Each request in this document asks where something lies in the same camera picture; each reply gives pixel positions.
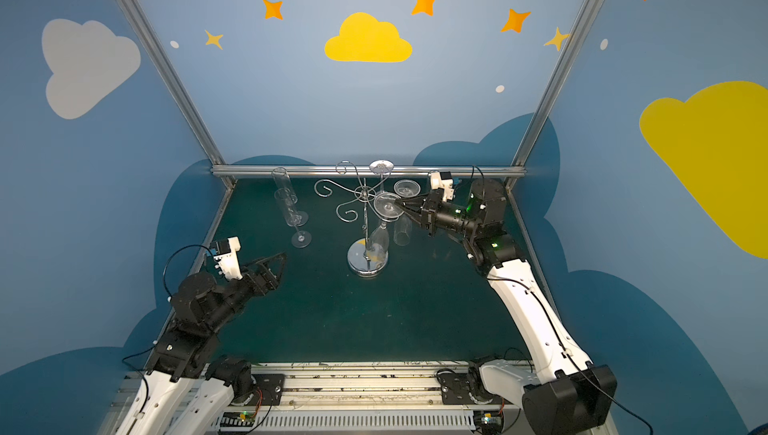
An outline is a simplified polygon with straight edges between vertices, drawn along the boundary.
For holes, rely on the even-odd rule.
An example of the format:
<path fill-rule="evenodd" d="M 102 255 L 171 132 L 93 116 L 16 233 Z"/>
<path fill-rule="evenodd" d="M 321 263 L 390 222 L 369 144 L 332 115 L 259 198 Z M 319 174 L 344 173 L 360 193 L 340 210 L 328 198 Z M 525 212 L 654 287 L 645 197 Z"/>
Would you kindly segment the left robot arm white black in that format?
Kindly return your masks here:
<path fill-rule="evenodd" d="M 141 385 L 118 434 L 204 434 L 231 403 L 253 399 L 259 428 L 279 405 L 285 377 L 264 384 L 253 377 L 245 359 L 213 357 L 222 328 L 247 303 L 277 289 L 285 253 L 247 263 L 242 277 L 219 284 L 207 272 L 187 277 L 170 298 L 174 317 L 154 346 Z"/>

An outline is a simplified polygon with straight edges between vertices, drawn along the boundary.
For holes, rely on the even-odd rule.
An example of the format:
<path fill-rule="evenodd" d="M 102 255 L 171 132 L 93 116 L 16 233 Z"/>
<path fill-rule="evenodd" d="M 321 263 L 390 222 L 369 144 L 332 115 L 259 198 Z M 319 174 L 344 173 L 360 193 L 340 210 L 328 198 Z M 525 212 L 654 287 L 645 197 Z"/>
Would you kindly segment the clear flute glass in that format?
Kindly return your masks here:
<path fill-rule="evenodd" d="M 369 190 L 369 194 L 375 198 L 376 195 L 381 191 L 381 187 L 384 182 L 392 174 L 394 170 L 394 163 L 388 160 L 375 160 L 370 163 L 369 169 L 374 175 L 379 177 L 379 181 Z"/>
<path fill-rule="evenodd" d="M 282 189 L 285 194 L 290 198 L 293 208 L 296 211 L 296 216 L 293 218 L 297 222 L 298 226 L 305 225 L 309 216 L 306 212 L 301 211 L 297 207 L 298 197 L 293 188 L 291 178 L 285 167 L 277 167 L 271 171 L 271 176 L 278 189 Z"/>
<path fill-rule="evenodd" d="M 299 249 L 308 247 L 312 237 L 309 232 L 301 229 L 302 217 L 295 207 L 291 193 L 287 189 L 280 188 L 275 191 L 274 197 L 282 211 L 286 224 L 295 231 L 291 238 L 292 245 Z"/>

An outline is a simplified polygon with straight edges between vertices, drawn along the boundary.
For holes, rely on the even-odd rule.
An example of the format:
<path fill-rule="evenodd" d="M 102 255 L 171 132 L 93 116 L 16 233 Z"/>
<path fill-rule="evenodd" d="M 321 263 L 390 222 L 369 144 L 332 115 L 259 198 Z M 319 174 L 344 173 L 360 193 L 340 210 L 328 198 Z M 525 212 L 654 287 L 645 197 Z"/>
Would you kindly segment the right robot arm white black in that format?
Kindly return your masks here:
<path fill-rule="evenodd" d="M 482 402 L 496 397 L 511 402 L 536 434 L 581 434 L 604 425 L 617 379 L 571 338 L 526 256 L 505 230 L 504 185 L 480 178 L 471 185 L 467 205 L 456 205 L 451 198 L 450 189 L 438 183 L 425 195 L 394 203 L 429 233 L 442 229 L 460 236 L 468 259 L 510 313 L 533 365 L 531 371 L 504 359 L 474 365 L 468 375 L 472 396 Z"/>

